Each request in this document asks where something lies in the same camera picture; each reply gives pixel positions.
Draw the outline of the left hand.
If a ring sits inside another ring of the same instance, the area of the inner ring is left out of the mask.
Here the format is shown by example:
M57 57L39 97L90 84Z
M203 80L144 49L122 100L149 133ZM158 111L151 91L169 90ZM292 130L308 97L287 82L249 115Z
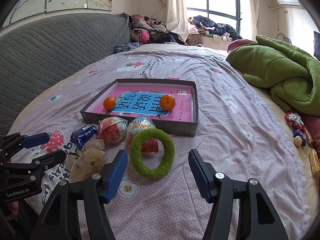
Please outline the left hand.
M14 216L18 216L19 213L19 202L11 203L11 211Z

